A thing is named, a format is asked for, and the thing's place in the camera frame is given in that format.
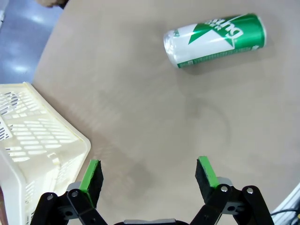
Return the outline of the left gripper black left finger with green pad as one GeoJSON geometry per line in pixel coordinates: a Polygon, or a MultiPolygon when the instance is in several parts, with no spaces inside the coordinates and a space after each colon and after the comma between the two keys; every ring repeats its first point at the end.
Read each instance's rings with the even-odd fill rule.
{"type": "Polygon", "coordinates": [[[79,219],[83,225],[106,225],[96,207],[104,177],[101,161],[91,160],[80,184],[72,183],[61,196],[41,195],[31,219],[32,225],[67,225],[79,219]]]}

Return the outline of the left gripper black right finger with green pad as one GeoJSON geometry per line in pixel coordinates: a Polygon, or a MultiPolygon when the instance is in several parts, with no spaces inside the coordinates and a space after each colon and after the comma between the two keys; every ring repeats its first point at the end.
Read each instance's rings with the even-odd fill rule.
{"type": "Polygon", "coordinates": [[[216,225],[222,215],[232,215],[238,225],[273,225],[266,202],[256,186],[236,189],[221,183],[207,156],[197,159],[195,178],[204,205],[190,222],[192,225],[216,225]]]}

